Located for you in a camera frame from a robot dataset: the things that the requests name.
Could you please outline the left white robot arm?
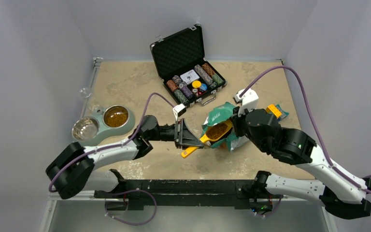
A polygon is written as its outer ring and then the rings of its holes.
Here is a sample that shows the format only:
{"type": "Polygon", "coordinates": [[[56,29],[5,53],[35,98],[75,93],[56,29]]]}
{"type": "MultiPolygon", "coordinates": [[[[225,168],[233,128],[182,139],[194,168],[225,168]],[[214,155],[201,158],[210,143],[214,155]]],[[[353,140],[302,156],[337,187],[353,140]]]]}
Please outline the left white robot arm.
{"type": "Polygon", "coordinates": [[[58,193],[64,200],[83,190],[100,190],[118,198],[125,191],[120,174],[109,171],[105,174],[109,181],[103,184],[95,176],[95,171],[113,163],[146,156],[153,149],[151,141],[173,142],[182,150],[204,147],[183,118],[174,124],[161,126],[155,116],[146,115],[131,136],[117,143],[101,146],[82,146],[79,142],[69,144],[45,170],[50,179],[49,191],[58,193]]]}

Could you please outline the green dog food bag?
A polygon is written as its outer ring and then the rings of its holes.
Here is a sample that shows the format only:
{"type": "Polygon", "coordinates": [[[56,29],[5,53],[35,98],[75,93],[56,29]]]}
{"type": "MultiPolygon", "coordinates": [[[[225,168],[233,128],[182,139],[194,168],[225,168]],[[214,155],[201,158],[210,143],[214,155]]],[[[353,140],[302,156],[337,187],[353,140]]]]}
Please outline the green dog food bag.
{"type": "Polygon", "coordinates": [[[203,142],[208,147],[212,149],[223,147],[232,152],[249,142],[248,138],[238,137],[234,131],[230,121],[234,108],[235,105],[225,102],[208,113],[206,120],[202,124],[202,134],[200,136],[201,139],[206,138],[203,142]]]}

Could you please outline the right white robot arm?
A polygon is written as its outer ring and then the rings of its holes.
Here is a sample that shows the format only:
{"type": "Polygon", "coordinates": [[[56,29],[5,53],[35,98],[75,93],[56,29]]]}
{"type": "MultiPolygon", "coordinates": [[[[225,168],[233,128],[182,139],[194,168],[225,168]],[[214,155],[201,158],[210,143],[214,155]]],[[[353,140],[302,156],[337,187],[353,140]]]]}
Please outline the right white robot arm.
{"type": "Polygon", "coordinates": [[[250,187],[254,198],[265,195],[288,195],[319,203],[325,210],[342,219],[371,215],[371,178],[359,178],[338,163],[328,162],[321,146],[305,132],[282,127],[274,115],[264,109],[233,109],[230,120],[236,135],[248,138],[261,152],[278,161],[296,166],[314,180],[281,177],[267,171],[257,172],[250,187]]]}

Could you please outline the yellow plastic scoop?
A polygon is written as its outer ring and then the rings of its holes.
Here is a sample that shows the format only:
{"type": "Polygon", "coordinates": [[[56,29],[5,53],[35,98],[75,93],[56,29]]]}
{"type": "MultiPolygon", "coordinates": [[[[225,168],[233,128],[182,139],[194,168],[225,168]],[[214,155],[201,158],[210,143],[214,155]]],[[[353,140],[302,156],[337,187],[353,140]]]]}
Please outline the yellow plastic scoop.
{"type": "MultiPolygon", "coordinates": [[[[217,142],[219,141],[226,133],[231,131],[232,122],[230,120],[223,121],[212,127],[208,127],[207,131],[200,138],[200,140],[205,144],[206,142],[217,142]]],[[[197,150],[197,147],[189,147],[185,149],[181,156],[182,158],[187,158],[190,154],[197,150]]]]}

